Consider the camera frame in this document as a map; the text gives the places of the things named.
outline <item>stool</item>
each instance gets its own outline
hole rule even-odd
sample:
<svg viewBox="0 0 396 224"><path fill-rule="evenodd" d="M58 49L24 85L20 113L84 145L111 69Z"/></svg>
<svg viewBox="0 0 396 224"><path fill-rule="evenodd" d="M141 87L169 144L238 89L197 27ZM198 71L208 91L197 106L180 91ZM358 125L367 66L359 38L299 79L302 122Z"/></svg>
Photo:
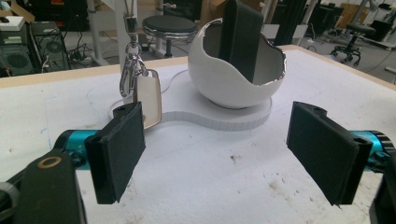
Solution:
<svg viewBox="0 0 396 224"><path fill-rule="evenodd" d="M353 65L358 66L359 62L361 61L361 53L358 50L353 49L353 45L355 44L355 41L359 35L372 35L375 33L375 29L372 27L359 25L359 24L348 24L346 28L348 30L354 31L356 34L353 35L352 39L350 40L350 42L346 47L335 46L331 55L337 56L338 55L337 51L345 53L346 58L341 60L340 63L346 63L352 61L353 55L358 56L358 60L353 63Z"/></svg>
<svg viewBox="0 0 396 224"><path fill-rule="evenodd" d="M166 40L165 58L172 57L172 40L189 39L197 34L197 26L193 21L176 16L157 15L145 18L142 21L143 31L147 35Z"/></svg>

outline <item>table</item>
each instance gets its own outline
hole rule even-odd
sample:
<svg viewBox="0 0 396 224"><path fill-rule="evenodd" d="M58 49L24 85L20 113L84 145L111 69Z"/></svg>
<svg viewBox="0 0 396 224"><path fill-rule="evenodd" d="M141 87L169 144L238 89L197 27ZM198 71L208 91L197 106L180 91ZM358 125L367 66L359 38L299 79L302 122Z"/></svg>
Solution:
<svg viewBox="0 0 396 224"><path fill-rule="evenodd" d="M222 132L171 121L146 130L147 148L112 205L96 204L90 172L77 171L89 223L370 223L381 175L363 174L352 205L330 206L286 146L291 104L320 106L348 130L378 130L396 143L396 88L311 51L283 49L287 73L262 126ZM166 80L186 63L146 66ZM119 80L118 65L0 79L0 180L48 152L63 131L103 128Z"/></svg>

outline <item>floor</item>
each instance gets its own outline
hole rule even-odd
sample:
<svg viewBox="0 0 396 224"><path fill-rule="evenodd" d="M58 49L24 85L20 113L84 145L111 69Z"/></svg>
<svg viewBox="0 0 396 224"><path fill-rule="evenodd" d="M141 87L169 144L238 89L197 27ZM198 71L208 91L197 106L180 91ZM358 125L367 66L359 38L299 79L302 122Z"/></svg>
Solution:
<svg viewBox="0 0 396 224"><path fill-rule="evenodd" d="M103 52L103 58L110 64L118 64L120 62L118 56L118 44L117 38L107 33L101 34L101 47ZM302 48L306 48L314 51L317 54L325 55L333 58L336 61L340 61L345 58L345 55L340 53L337 58L330 55L334 46L345 45L348 39L345 36L329 36L322 35L316 38L306 37L300 42ZM87 58L82 61L72 61L72 67L74 69L85 68L90 66L98 66L97 63L90 60L92 51L92 37L90 32L73 33L69 32L64 39L67 50L75 50L79 48L81 54L84 54ZM153 43L153 39L148 37L148 42ZM354 59L346 65L358 69L371 76L378 77L389 83L396 84L396 74L385 70L387 66L393 66L396 68L396 54L394 50L386 49L383 46L375 45L367 40L358 39L357 46L360 47L361 52L361 63L358 66L354 66ZM190 49L190 41L174 41L172 47L172 53L174 57L187 56ZM143 61L160 60L162 57L154 54L151 51L143 52L141 55Z"/></svg>

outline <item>keychain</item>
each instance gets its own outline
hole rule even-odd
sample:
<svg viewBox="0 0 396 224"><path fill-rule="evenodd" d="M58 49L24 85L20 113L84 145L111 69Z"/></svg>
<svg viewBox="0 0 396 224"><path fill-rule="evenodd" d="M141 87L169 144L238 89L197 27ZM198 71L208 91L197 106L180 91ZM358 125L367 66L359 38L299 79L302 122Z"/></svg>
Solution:
<svg viewBox="0 0 396 224"><path fill-rule="evenodd" d="M162 118L160 80L157 71L147 69L140 56L136 16L126 13L124 20L131 42L125 48L126 57L121 72L120 95L125 104L139 101L142 103L143 122L147 129L159 123Z"/></svg>

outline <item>white ceramic bowl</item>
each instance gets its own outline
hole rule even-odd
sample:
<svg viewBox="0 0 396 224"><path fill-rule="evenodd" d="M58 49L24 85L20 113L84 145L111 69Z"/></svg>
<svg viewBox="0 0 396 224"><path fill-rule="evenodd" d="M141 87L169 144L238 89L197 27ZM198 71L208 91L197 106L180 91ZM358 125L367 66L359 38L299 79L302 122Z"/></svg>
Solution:
<svg viewBox="0 0 396 224"><path fill-rule="evenodd" d="M217 58L222 19L206 24L192 41L189 72L196 89L207 99L227 108L259 105L278 90L285 76L286 55L262 35L253 82L231 64Z"/></svg>

